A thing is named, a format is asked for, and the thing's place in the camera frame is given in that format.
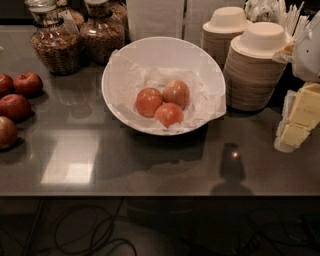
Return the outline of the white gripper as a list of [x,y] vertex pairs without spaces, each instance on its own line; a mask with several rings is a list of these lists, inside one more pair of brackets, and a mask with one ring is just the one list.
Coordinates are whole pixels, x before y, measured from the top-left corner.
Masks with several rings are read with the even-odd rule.
[[284,99],[274,147],[291,153],[308,138],[320,123],[320,11],[302,29],[296,41],[276,51],[272,60],[292,62],[293,75],[307,81],[297,92],[289,90]]

